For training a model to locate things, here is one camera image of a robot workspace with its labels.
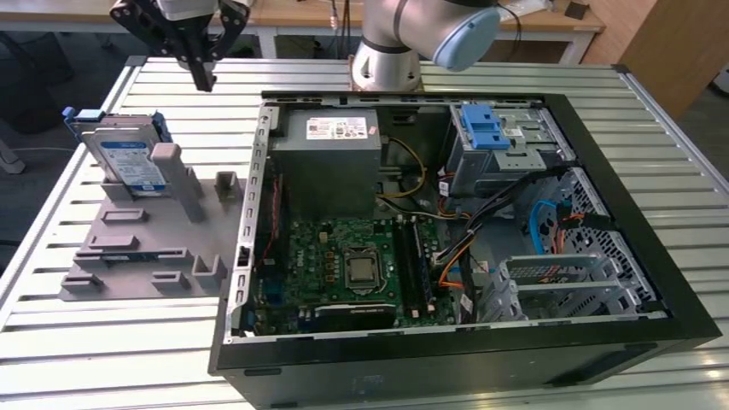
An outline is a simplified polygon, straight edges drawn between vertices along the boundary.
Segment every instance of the yellow wire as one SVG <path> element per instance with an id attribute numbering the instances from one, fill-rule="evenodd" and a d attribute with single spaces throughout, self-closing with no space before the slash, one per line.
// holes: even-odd
<path id="1" fill-rule="evenodd" d="M 405 196 L 414 194 L 418 191 L 418 189 L 422 187 L 422 185 L 425 184 L 425 165 L 422 165 L 422 160 L 420 159 L 418 155 L 414 153 L 414 151 L 412 150 L 412 148 L 408 146 L 406 143 L 404 143 L 402 141 L 400 141 L 397 138 L 393 138 L 393 137 L 389 137 L 389 139 L 392 139 L 396 143 L 400 144 L 402 148 L 405 148 L 405 150 L 410 153 L 412 157 L 414 158 L 414 161 L 418 162 L 420 182 L 414 188 L 412 188 L 410 190 L 405 192 L 397 192 L 394 194 L 378 194 L 377 197 L 378 198 L 402 198 Z"/>

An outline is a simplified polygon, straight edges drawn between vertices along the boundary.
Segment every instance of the metal table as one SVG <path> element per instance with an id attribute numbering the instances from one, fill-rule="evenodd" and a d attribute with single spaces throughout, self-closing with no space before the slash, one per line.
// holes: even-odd
<path id="1" fill-rule="evenodd" d="M 429 91 L 568 95 L 662 243 L 729 335 L 729 184 L 629 74 L 610 67 L 482 64 L 464 73 L 422 66 Z M 202 178 L 246 175 L 260 90 L 348 88 L 342 61 L 224 61 L 212 94 L 166 59 L 127 66 L 104 109 L 157 108 L 184 162 Z M 85 149 L 73 155 L 0 282 L 0 407 L 246 408 L 206 373 L 216 299 L 65 303 L 56 298 L 104 191 Z M 540 409 L 729 407 L 729 336 L 593 386 L 372 404 Z"/>

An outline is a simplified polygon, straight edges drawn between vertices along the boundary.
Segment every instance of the wooden desk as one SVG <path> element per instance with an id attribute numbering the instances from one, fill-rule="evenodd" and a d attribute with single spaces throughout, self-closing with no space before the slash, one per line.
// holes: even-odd
<path id="1" fill-rule="evenodd" d="M 362 4 L 365 0 L 353 0 L 350 18 L 352 26 L 362 25 Z M 336 0 L 340 17 L 344 9 L 344 1 Z M 256 24 L 261 26 L 308 26 L 329 27 L 329 0 L 258 0 Z M 561 12 L 540 11 L 520 18 L 524 32 L 601 32 L 605 25 L 592 11 L 582 20 L 570 19 L 564 15 L 568 0 L 557 0 L 557 8 Z M 514 31 L 513 19 L 501 24 L 502 30 Z"/>
<path id="2" fill-rule="evenodd" d="M 352 2 L 352 34 L 361 35 L 364 0 Z M 556 41 L 569 44 L 560 63 L 577 64 L 594 34 L 605 28 L 588 12 L 582 20 L 564 15 L 568 0 L 557 0 L 556 13 L 540 11 L 521 17 L 522 41 Z M 113 0 L 3 0 L 0 1 L 0 30 L 45 32 L 125 32 L 108 16 Z M 220 31 L 213 24 L 210 31 Z M 516 22 L 505 21 L 500 40 L 512 40 Z M 276 36 L 332 35 L 328 0 L 257 0 L 245 34 L 258 37 L 264 58 L 276 58 Z"/>

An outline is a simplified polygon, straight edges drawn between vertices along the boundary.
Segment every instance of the blue hard drive label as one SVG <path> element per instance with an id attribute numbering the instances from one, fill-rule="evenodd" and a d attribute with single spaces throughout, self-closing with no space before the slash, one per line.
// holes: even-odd
<path id="1" fill-rule="evenodd" d="M 132 190 L 140 195 L 164 190 L 166 182 L 149 158 L 147 143 L 104 141 L 100 146 L 109 166 Z"/>

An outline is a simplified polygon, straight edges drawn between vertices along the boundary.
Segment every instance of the blue drive bay latch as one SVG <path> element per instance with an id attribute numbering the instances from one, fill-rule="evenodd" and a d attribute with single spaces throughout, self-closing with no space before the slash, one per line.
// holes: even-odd
<path id="1" fill-rule="evenodd" d="M 509 138 L 501 135 L 501 119 L 493 114 L 490 106 L 468 104 L 461 107 L 461 121 L 468 129 L 474 149 L 509 149 Z"/>

